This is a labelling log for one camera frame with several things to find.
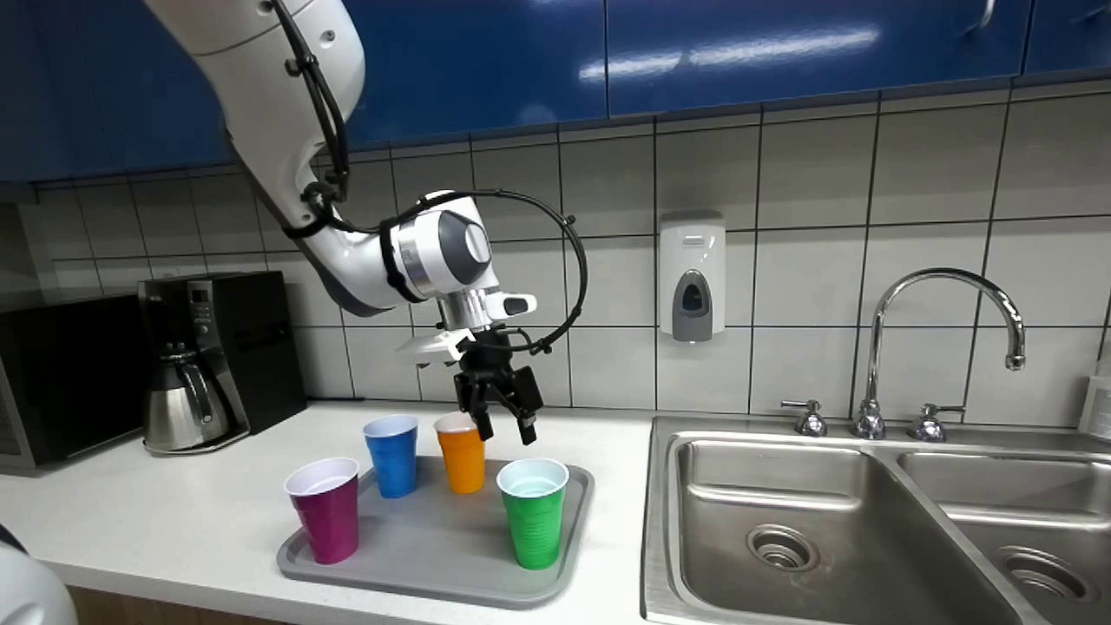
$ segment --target stainless steel carafe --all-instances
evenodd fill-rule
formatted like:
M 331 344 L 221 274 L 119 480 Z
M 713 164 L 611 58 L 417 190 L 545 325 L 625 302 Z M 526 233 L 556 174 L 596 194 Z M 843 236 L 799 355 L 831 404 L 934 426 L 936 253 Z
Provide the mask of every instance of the stainless steel carafe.
M 234 413 L 198 351 L 161 355 L 145 400 L 145 451 L 180 454 L 217 444 L 234 429 Z

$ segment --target tile backsplash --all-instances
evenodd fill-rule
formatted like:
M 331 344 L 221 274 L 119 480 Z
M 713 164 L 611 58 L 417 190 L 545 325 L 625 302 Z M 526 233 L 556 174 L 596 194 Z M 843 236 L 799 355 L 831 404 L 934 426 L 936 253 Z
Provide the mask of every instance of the tile backsplash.
M 634 123 L 365 152 L 348 215 L 379 223 L 434 187 L 513 187 L 576 215 L 586 311 L 536 359 L 549 407 L 779 413 L 821 400 L 847 418 L 863 389 L 873 311 L 931 264 L 984 270 L 1027 319 L 1027 369 L 1002 370 L 1002 323 L 970 286 L 927 280 L 889 308 L 881 404 L 966 404 L 970 424 L 1072 426 L 1111 293 L 1111 87 Z M 655 223 L 730 224 L 726 334 L 655 334 Z M 483 208 L 506 289 L 536 293 L 527 334 L 572 302 L 576 264 L 551 224 Z M 304 378 L 320 395 L 450 400 L 450 370 L 397 348 L 434 305 L 359 319 L 278 233 L 234 169 L 50 184 L 22 204 L 50 302 L 136 293 L 145 279 L 276 268 L 289 280 Z
M 0 311 L 43 305 L 36 260 L 22 230 L 22 212 L 0 200 Z

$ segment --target white countertop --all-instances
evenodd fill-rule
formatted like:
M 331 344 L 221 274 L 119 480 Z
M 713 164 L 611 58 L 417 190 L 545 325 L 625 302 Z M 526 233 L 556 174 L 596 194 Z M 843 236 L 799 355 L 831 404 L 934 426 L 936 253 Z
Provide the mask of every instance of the white countertop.
M 641 621 L 648 418 L 545 411 L 531 448 L 513 420 L 492 420 L 489 459 L 545 454 L 594 472 L 572 580 L 536 612 L 285 580 L 276 555 L 299 528 L 285 474 L 322 454 L 369 468 L 362 424 L 383 413 L 420 418 L 417 451 L 438 454 L 441 411 L 320 404 L 217 454 L 148 459 L 126 442 L 50 474 L 0 474 L 0 524 L 73 586 L 276 621 Z

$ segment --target microwave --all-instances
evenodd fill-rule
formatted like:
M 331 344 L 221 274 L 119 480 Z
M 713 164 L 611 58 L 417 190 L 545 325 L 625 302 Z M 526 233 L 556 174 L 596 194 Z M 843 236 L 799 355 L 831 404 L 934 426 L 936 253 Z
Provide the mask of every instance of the microwave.
M 136 294 L 0 311 L 0 472 L 43 472 L 142 429 Z

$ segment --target coffee maker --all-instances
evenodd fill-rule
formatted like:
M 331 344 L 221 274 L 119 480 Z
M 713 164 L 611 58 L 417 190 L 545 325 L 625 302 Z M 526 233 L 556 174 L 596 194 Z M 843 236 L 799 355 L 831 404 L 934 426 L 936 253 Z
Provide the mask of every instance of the coffee maker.
M 148 454 L 217 451 L 304 411 L 278 270 L 164 279 L 138 299 L 154 348 Z

